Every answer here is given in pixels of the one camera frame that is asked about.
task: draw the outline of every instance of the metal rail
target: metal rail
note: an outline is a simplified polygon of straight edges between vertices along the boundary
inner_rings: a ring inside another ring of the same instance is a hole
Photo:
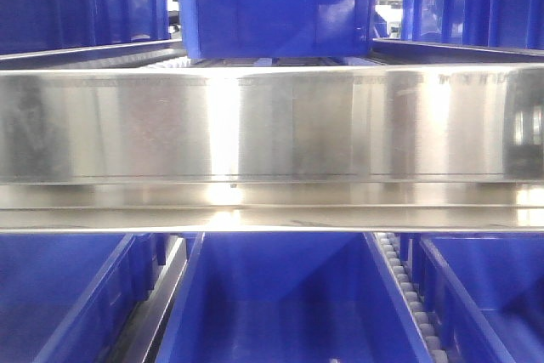
[[[544,65],[0,72],[0,231],[543,230]]]
[[[544,51],[379,38],[369,57],[387,64],[543,63]]]
[[[186,55],[179,40],[0,55],[0,70],[134,68]]]

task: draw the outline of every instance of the blue storage bin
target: blue storage bin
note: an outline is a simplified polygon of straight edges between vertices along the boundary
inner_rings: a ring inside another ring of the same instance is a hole
[[[150,260],[136,244],[134,235],[0,236],[0,361],[104,360],[147,297],[133,261]]]
[[[544,236],[435,236],[424,305],[450,361],[542,362]]]
[[[0,0],[0,54],[168,39],[167,0]]]
[[[404,0],[402,38],[544,48],[542,0]]]
[[[374,0],[180,0],[191,58],[366,54]]]
[[[157,362],[433,361],[373,235],[199,235]]]
[[[403,0],[402,38],[488,45],[490,0]]]

